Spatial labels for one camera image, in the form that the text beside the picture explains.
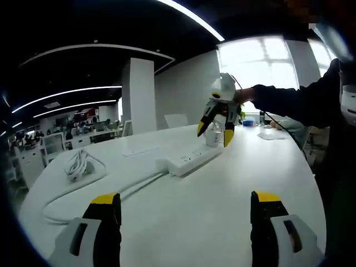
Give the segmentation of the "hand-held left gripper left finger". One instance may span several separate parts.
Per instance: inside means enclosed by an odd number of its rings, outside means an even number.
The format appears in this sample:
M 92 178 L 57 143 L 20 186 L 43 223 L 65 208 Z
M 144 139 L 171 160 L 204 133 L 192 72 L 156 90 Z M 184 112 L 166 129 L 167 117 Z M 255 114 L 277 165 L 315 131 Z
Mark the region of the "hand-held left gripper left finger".
M 120 266 L 122 236 L 119 193 L 93 199 L 55 239 L 51 266 Z

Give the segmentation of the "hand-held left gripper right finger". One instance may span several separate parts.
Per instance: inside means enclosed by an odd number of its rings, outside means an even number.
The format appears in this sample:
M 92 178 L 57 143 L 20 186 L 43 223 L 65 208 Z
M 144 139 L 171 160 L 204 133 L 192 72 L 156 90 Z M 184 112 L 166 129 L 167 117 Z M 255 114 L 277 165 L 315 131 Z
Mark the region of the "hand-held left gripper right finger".
M 253 191 L 250 199 L 252 266 L 319 266 L 317 236 L 281 199 Z

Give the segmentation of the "person's right hand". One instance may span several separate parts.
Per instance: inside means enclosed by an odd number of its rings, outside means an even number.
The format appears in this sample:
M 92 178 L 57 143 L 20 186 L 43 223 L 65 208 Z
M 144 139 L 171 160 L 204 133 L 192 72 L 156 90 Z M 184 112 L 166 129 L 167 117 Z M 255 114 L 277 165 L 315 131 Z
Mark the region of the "person's right hand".
M 253 101 L 254 100 L 254 89 L 250 88 L 243 88 L 240 90 L 236 90 L 234 95 L 234 101 L 240 105 Z

